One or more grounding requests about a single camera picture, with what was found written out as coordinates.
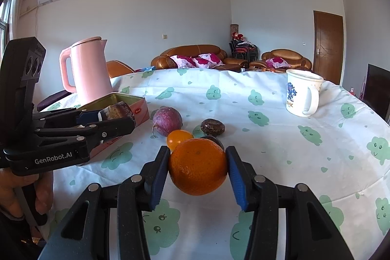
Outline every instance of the purple radish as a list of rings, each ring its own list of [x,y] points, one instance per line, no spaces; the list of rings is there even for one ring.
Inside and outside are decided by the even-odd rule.
[[[156,129],[159,134],[166,137],[172,131],[181,129],[181,126],[183,126],[183,119],[180,113],[172,107],[163,106],[153,116],[152,134],[155,137]]]

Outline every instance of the silver bolt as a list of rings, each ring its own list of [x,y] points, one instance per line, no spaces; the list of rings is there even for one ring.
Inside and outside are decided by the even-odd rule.
[[[88,190],[91,192],[97,191],[98,189],[99,189],[99,184],[97,184],[97,183],[92,183],[92,184],[89,184],[89,186],[88,186]]]
[[[264,183],[266,181],[266,177],[263,175],[256,175],[253,179],[257,183]]]
[[[301,192],[306,192],[309,188],[307,187],[306,184],[303,184],[303,183],[299,183],[297,188],[301,191]]]
[[[142,181],[142,176],[139,174],[134,174],[130,179],[132,182],[138,183]]]

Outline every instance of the wall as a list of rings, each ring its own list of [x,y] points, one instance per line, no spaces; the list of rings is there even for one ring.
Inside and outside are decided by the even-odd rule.
[[[22,12],[36,3],[25,0]],[[59,0],[22,16],[18,37],[37,35],[47,50],[37,103],[63,89],[59,54],[81,39],[108,39],[106,60],[136,69],[178,45],[208,43],[229,51],[230,23],[230,0]]]
[[[231,4],[233,24],[239,24],[240,33],[261,53],[288,48],[311,62],[314,10],[345,17],[343,0],[231,0]]]
[[[343,87],[359,94],[368,64],[390,71],[390,0],[345,0],[347,53]]]

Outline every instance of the floral pillow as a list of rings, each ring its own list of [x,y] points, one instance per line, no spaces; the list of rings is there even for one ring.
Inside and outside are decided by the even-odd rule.
[[[279,57],[268,59],[268,60],[266,60],[266,63],[268,65],[268,67],[270,67],[270,68],[271,67],[274,67],[274,68],[291,67],[291,65],[288,64],[286,60],[279,58]]]
[[[212,63],[215,67],[218,67],[220,65],[224,65],[222,63],[221,59],[214,53],[200,54],[199,57]]]
[[[172,60],[177,64],[177,68],[196,68],[196,64],[191,58],[186,56],[171,56]]]
[[[206,59],[192,58],[192,61],[194,61],[197,68],[213,68],[213,67],[215,67],[214,64],[212,64],[211,62],[209,62]]]

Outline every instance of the door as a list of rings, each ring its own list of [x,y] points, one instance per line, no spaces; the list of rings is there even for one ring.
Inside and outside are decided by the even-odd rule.
[[[315,11],[314,33],[313,72],[340,85],[344,52],[342,16]]]

